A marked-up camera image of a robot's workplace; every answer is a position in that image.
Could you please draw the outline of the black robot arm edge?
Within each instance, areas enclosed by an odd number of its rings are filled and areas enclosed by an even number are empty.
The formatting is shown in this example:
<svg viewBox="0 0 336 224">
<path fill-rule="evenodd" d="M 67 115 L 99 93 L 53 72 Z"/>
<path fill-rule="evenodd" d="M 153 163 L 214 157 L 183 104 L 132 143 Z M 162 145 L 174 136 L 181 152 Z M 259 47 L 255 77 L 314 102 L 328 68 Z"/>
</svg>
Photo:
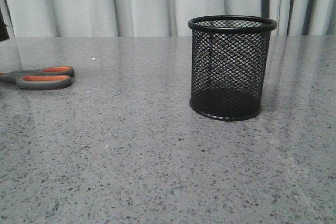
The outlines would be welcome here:
<svg viewBox="0 0 336 224">
<path fill-rule="evenodd" d="M 7 25 L 4 22 L 2 12 L 0 12 L 0 41 L 8 40 L 9 34 L 7 31 Z"/>
</svg>

